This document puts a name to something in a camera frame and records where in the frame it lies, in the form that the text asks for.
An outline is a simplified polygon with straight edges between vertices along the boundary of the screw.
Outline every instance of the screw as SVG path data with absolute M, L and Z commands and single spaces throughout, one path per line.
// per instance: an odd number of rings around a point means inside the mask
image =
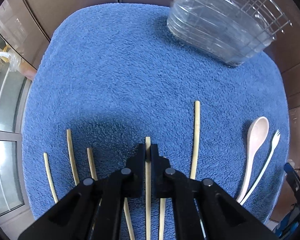
M 86 186 L 89 186 L 93 183 L 93 179 L 91 178 L 86 178 L 83 180 L 83 184 L 86 185 Z
M 203 184 L 204 184 L 205 186 L 210 187 L 210 186 L 212 186 L 212 184 L 213 184 L 213 180 L 212 180 L 212 179 L 204 179 L 204 180 L 203 180 Z
M 174 168 L 166 168 L 165 172 L 168 175 L 173 175 L 176 173 L 176 170 Z
M 121 173 L 122 173 L 123 175 L 128 175 L 128 174 L 131 173 L 131 170 L 130 170 L 129 168 L 123 168 L 123 169 L 121 170 Z

